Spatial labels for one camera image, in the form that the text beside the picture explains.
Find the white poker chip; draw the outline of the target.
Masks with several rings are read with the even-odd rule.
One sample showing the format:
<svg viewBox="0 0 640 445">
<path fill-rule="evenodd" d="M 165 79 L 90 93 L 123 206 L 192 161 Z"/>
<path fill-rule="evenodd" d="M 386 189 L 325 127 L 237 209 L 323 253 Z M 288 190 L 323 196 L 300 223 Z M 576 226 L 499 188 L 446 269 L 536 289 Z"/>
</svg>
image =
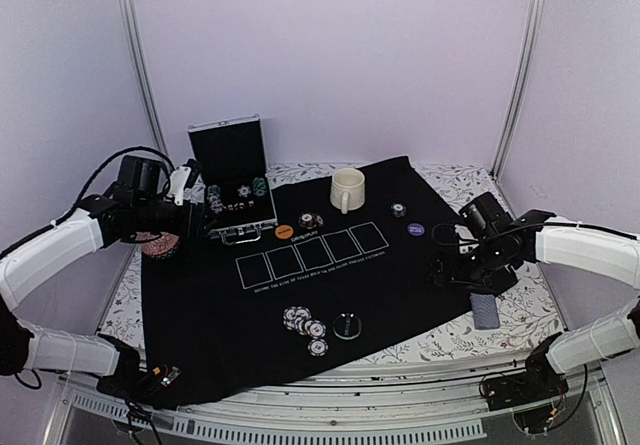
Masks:
<svg viewBox="0 0 640 445">
<path fill-rule="evenodd" d="M 238 196 L 246 198 L 251 195 L 251 188 L 247 185 L 242 185 L 237 190 Z"/>
</svg>

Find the purple small blind button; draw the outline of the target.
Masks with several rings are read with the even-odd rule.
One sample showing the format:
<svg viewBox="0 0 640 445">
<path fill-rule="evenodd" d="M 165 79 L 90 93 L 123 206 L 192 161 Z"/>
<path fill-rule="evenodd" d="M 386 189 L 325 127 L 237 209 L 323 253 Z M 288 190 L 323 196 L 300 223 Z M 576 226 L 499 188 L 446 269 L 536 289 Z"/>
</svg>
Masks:
<svg viewBox="0 0 640 445">
<path fill-rule="evenodd" d="M 417 222 L 409 223 L 407 225 L 407 232 L 414 237 L 420 237 L 425 234 L 425 227 Z"/>
</svg>

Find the aluminium poker chip case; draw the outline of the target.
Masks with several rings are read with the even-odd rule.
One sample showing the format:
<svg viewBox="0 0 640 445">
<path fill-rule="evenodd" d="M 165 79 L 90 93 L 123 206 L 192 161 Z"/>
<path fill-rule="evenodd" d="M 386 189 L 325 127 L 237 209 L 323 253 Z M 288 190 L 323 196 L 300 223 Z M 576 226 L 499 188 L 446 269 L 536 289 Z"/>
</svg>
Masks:
<svg viewBox="0 0 640 445">
<path fill-rule="evenodd" d="M 204 185 L 203 202 L 219 220 L 205 237 L 219 239 L 224 245 L 254 243 L 266 229 L 277 224 L 271 187 L 267 179 L 266 153 L 257 114 L 191 125 L 187 130 L 193 158 L 200 164 L 200 180 Z M 267 194 L 242 198 L 237 190 L 251 188 L 256 177 L 263 177 Z M 228 212 L 226 206 L 250 203 L 250 210 Z"/>
</svg>

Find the orange big blind button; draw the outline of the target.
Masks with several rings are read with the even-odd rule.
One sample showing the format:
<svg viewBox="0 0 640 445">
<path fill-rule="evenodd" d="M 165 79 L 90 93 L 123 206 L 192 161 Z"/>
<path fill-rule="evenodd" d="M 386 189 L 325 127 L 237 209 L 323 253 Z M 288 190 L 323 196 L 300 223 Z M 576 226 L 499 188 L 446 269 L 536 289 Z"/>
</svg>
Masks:
<svg viewBox="0 0 640 445">
<path fill-rule="evenodd" d="M 274 231 L 275 237 L 279 240 L 288 240 L 294 235 L 294 228 L 290 225 L 280 225 Z"/>
</svg>

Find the teal chip stack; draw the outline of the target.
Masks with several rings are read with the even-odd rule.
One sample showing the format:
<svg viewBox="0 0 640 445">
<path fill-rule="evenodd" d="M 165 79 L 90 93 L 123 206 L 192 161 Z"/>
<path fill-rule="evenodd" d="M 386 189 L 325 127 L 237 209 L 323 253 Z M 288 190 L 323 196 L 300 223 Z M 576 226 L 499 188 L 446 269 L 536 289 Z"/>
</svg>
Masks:
<svg viewBox="0 0 640 445">
<path fill-rule="evenodd" d="M 397 218 L 404 217 L 406 215 L 406 207 L 401 203 L 393 203 L 391 205 L 391 212 Z"/>
</svg>

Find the red brown chip stack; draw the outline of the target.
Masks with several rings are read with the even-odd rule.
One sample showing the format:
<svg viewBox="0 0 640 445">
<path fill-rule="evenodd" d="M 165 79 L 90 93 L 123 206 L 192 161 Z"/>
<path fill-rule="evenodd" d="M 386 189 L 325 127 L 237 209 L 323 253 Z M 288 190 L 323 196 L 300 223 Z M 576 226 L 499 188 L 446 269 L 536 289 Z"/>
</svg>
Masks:
<svg viewBox="0 0 640 445">
<path fill-rule="evenodd" d="M 299 226 L 305 230 L 314 230 L 324 226 L 322 217 L 317 213 L 303 213 L 298 219 Z"/>
</svg>

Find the clear black dealer button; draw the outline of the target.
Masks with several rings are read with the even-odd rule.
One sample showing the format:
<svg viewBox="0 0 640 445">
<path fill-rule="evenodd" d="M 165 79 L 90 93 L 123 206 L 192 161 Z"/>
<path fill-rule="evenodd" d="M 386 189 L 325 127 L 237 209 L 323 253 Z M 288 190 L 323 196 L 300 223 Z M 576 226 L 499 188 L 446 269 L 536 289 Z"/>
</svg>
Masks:
<svg viewBox="0 0 640 445">
<path fill-rule="evenodd" d="M 361 335 L 362 321 L 354 313 L 341 313 L 334 318 L 332 330 L 338 339 L 345 341 L 355 340 Z"/>
</svg>

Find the blue white chip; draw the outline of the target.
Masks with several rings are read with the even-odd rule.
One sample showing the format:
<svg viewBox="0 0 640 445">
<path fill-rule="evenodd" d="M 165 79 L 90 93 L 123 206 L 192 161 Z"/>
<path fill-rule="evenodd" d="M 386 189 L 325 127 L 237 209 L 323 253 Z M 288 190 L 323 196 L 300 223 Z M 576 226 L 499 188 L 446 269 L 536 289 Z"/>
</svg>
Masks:
<svg viewBox="0 0 640 445">
<path fill-rule="evenodd" d="M 326 326 L 316 319 L 305 321 L 302 328 L 306 335 L 315 339 L 323 338 L 326 335 Z"/>
<path fill-rule="evenodd" d="M 328 352 L 329 345 L 324 339 L 313 339 L 309 342 L 307 350 L 311 356 L 321 357 Z"/>
</svg>

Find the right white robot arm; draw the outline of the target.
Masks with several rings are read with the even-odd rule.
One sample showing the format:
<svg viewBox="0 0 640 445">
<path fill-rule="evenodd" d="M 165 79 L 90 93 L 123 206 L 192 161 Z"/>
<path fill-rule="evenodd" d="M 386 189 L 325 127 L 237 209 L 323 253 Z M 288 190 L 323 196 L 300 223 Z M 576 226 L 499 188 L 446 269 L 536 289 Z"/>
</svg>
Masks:
<svg viewBox="0 0 640 445">
<path fill-rule="evenodd" d="M 515 284 L 518 268 L 538 264 L 639 288 L 636 234 L 538 209 L 513 217 L 490 192 L 464 205 L 459 215 L 467 235 L 442 245 L 427 272 L 431 285 L 493 299 Z M 487 379 L 480 393 L 491 410 L 560 397 L 568 390 L 568 373 L 638 347 L 639 301 L 633 299 L 589 324 L 543 339 L 526 357 L 523 371 Z"/>
</svg>

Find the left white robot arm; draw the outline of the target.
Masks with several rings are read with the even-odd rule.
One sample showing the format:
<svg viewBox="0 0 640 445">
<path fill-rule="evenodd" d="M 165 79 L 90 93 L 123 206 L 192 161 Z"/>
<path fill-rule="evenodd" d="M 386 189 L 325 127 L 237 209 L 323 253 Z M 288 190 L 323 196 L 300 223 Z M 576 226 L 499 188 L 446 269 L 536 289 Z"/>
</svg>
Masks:
<svg viewBox="0 0 640 445">
<path fill-rule="evenodd" d="M 1 253 L 1 373 L 72 371 L 98 379 L 98 390 L 140 402 L 169 386 L 177 366 L 140 367 L 139 352 L 107 335 L 78 335 L 18 319 L 14 312 L 37 288 L 86 256 L 114 243 L 139 245 L 166 259 L 179 244 L 202 234 L 203 206 L 191 190 L 202 172 L 194 159 L 174 166 L 162 152 L 134 146 L 119 159 L 117 179 L 101 194 L 85 184 L 70 208 Z"/>
</svg>

